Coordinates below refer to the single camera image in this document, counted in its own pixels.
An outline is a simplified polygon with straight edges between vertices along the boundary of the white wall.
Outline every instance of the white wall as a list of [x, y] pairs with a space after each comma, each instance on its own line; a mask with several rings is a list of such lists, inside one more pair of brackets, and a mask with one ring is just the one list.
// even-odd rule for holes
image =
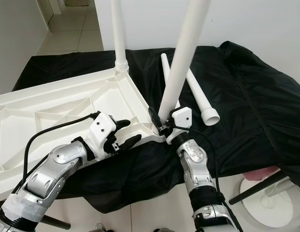
[[[175, 47], [188, 0], [121, 0], [128, 49]], [[104, 50], [110, 2], [95, 0]], [[300, 0], [212, 0], [199, 45], [230, 40], [300, 83]]]
[[0, 94], [12, 90], [47, 32], [36, 0], [0, 0]]

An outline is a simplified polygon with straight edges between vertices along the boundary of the black fabric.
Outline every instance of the black fabric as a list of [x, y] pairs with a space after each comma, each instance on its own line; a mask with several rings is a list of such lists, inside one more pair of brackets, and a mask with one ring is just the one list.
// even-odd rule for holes
[[[127, 50], [130, 76], [149, 106], [159, 109], [164, 91], [160, 55], [169, 62], [174, 49]], [[32, 57], [14, 90], [114, 67], [114, 51]], [[192, 108], [192, 128], [202, 131], [217, 151], [220, 176], [277, 165], [300, 186], [300, 85], [262, 62], [250, 50], [231, 42], [219, 48], [199, 46], [191, 70], [221, 119], [206, 127], [185, 82], [181, 106]], [[201, 136], [190, 133], [209, 156]], [[183, 182], [183, 170], [172, 147], [149, 142], [71, 176], [60, 198], [84, 196], [107, 213], [168, 192]]]

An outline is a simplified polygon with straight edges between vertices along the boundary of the white stand base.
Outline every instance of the white stand base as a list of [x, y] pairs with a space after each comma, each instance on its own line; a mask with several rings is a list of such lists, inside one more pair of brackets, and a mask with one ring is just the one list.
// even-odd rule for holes
[[[244, 179], [240, 186], [240, 193], [259, 182]], [[287, 225], [293, 216], [293, 205], [286, 191], [281, 192], [280, 195], [268, 197], [263, 189], [242, 200], [242, 204], [255, 220], [272, 228]]]

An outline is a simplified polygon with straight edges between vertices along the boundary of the white tape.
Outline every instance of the white tape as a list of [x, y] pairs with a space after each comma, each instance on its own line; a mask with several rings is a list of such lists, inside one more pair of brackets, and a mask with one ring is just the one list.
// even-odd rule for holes
[[48, 208], [30, 202], [17, 194], [10, 194], [1, 207], [10, 220], [25, 218], [40, 222]]

